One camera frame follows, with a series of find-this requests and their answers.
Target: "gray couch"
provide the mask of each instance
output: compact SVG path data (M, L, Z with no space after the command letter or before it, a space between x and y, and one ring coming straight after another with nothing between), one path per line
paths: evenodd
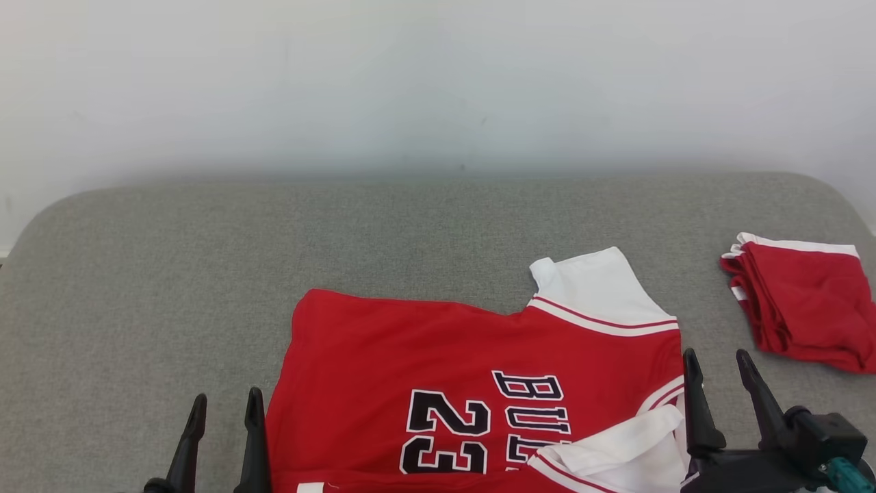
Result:
M142 488L166 472L205 392L199 490L230 491L247 389L270 398L308 289L514 312L534 290L530 262L612 245L680 319L731 446L758 437L738 347L784 407L840 411L876 437L873 377L754 350L717 265L740 231L853 243L874 279L861 219L799 175L186 184L65 199L0 269L0 490Z

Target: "folded cloth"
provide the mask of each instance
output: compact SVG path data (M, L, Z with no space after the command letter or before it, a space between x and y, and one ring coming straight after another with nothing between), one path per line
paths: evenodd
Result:
M737 240L721 267L761 351L876 373L876 304L854 245Z

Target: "white side stripe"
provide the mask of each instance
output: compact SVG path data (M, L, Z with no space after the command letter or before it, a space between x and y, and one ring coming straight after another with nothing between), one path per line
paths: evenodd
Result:
M748 295L745 293L745 290L742 289L742 286L730 286L730 291L733 291L733 295L736 297L737 301L745 301L748 299Z
M832 245L831 243L814 243L812 241L797 241L796 239L768 239L749 232L741 232L736 237L738 243L733 244L730 252L721 255L722 259L739 257L745 243L756 243L766 247L786 248L798 252L823 252L825 254L845 254L858 257L858 249L854 245Z
M586 318L578 317L574 313L569 313L562 308L557 308L552 304L545 303L539 299L531 300L526 306L532 306L534 308L538 308L539 310L546 311L547 313L550 313L557 318L562 318L567 322L571 322L572 324L581 326L593 332L601 332L609 335L616 335L619 337L638 337L640 335L648 335L657 332L678 330L677 323L654 325L651 327L640 327L638 329L613 327L611 325L600 324L599 322L594 322Z
M322 493L324 482L302 482L298 485L295 493Z
M636 416L644 414L654 407L659 407L682 393L684 393L684 375L676 377L671 382L660 387L653 394L648 396L648 398L645 399L645 402L639 407L639 412L636 413Z

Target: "printed number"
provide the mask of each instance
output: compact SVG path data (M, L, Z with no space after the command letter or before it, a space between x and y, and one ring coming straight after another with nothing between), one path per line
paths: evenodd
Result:
M490 408L481 401L465 401L465 410L470 415L466 420L456 412L456 409L443 392L431 390L413 390L411 405L407 412L407 430L409 432L434 432L438 427L438 419L454 435L479 437L490 432ZM417 435L408 440L401 449L399 467L405 474L412 473L449 473L467 471L486 473L487 449L476 441L464 441L459 453L435 452L433 463L424 462L424 455L431 454L434 438ZM467 459L465 465L460 463L460 457Z
M560 381L553 375L516 376L493 370L493 380L498 391L511 399L530 399L537 401L561 401Z
M401 452L401 472L414 473L452 473L463 471L485 474L487 472L487 449L476 441L464 441L459 454L455 452L436 452L432 463L424 461L425 454L432 453L432 437L415 436L405 443ZM460 464L459 457L467 461Z
M407 411L407 430L409 432L434 432L438 419L454 435L479 437L490 432L490 408L481 401L465 401L465 410L471 415L466 421L450 405L443 392L414 390L411 392L411 406Z

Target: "white sleeve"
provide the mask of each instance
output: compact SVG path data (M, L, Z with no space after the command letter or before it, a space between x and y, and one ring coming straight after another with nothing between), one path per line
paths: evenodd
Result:
M553 306L617 328L676 322L642 289L626 257L614 246L560 262L541 259L529 269L539 287L530 304L547 311Z
M663 406L567 445L540 448L528 465L580 493L678 493L687 468L673 430L683 426L674 406Z

